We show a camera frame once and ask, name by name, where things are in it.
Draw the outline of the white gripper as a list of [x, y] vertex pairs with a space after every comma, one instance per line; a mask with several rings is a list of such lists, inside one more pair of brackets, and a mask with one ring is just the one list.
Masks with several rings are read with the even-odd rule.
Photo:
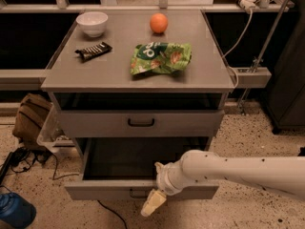
[[181, 193], [185, 188], [191, 185], [191, 180], [187, 178], [179, 161], [168, 163], [166, 165], [156, 162], [156, 184], [158, 189], [152, 189], [145, 201], [141, 215], [150, 216], [156, 209], [165, 203], [167, 196], [173, 196]]

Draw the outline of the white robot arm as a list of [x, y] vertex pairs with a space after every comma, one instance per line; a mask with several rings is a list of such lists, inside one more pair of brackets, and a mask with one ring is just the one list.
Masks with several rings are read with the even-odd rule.
[[305, 157], [223, 157], [214, 152], [190, 150], [176, 162], [156, 167], [156, 187], [145, 201], [141, 215], [150, 216], [167, 197], [210, 180], [230, 182], [295, 199], [305, 198]]

